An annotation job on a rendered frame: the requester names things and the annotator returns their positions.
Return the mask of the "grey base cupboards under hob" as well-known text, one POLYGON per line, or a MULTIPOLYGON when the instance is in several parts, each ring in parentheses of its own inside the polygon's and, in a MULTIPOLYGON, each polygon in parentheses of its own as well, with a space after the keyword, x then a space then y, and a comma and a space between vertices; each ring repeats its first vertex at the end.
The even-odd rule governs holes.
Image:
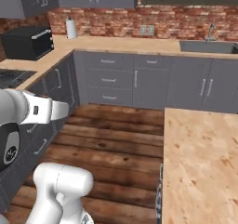
POLYGON ((19 90, 27 90, 39 97, 67 102, 67 117, 47 125, 20 125, 20 149, 16 159, 6 169, 0 169, 0 214, 7 211, 25 179, 37 166, 40 157, 78 104, 78 86, 73 55, 58 62, 53 69, 34 84, 19 90))

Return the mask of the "grey steel sink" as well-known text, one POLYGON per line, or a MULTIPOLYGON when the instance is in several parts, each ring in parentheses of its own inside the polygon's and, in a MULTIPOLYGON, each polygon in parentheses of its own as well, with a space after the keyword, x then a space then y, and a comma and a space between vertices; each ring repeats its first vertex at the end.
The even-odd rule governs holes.
POLYGON ((180 41, 182 52, 238 54, 238 44, 233 42, 180 41))

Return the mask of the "black hob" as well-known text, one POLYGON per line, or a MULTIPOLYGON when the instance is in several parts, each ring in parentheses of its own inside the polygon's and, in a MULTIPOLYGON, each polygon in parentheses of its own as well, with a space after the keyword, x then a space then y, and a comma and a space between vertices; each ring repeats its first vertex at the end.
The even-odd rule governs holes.
POLYGON ((33 75, 34 71, 0 69, 0 89, 17 88, 33 75))

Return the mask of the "black toaster oven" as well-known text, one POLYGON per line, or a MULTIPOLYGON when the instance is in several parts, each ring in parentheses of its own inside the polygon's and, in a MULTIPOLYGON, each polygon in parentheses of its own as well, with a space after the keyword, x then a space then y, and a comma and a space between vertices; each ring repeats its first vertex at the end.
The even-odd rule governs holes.
POLYGON ((54 49, 49 26, 21 26, 1 34, 8 59, 39 60, 54 49))

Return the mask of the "silver tap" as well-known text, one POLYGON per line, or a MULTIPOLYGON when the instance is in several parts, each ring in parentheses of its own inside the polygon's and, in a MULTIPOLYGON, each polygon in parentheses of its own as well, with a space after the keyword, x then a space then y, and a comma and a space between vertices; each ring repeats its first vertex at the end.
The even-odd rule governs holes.
POLYGON ((216 29, 216 26, 213 23, 211 23, 209 26, 208 34, 205 37, 205 42, 207 44, 216 40, 216 36, 212 34, 212 31, 215 29, 216 29))

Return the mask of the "grey island cupboard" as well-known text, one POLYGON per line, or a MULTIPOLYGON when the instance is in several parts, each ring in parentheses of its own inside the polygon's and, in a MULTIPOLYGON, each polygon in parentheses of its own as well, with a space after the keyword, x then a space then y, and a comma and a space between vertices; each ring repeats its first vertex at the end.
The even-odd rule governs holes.
POLYGON ((160 164, 159 181, 155 197, 156 224, 162 224, 162 200, 163 200, 163 164, 160 164))

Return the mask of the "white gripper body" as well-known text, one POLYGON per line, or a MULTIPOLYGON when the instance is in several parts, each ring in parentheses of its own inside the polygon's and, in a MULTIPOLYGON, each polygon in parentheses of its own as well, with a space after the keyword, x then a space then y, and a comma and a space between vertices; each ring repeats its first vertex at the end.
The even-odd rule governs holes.
POLYGON ((51 121, 56 121, 65 118, 69 114, 69 104, 67 102, 52 101, 51 121))

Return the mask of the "grey wall socket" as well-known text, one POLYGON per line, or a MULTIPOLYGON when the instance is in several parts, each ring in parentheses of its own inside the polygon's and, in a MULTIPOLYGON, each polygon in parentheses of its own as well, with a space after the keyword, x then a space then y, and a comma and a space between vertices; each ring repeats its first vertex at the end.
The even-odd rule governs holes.
POLYGON ((154 36, 154 26, 153 25, 141 25, 139 34, 141 36, 154 36))

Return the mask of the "grey base cupboards with drawers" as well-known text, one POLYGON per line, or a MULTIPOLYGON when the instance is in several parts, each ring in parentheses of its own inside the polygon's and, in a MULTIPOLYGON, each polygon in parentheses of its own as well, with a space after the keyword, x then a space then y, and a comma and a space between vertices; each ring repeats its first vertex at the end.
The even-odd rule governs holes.
POLYGON ((238 113, 238 59, 73 55, 82 103, 238 113))

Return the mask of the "white paper towel roll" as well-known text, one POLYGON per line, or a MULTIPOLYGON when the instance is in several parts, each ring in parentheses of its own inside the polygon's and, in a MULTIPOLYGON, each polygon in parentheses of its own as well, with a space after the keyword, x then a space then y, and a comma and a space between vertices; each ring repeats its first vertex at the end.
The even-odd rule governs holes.
POLYGON ((71 18, 68 18, 65 20, 66 22, 66 32, 67 32, 67 38, 68 39, 74 39, 77 37, 76 28, 74 20, 71 18))

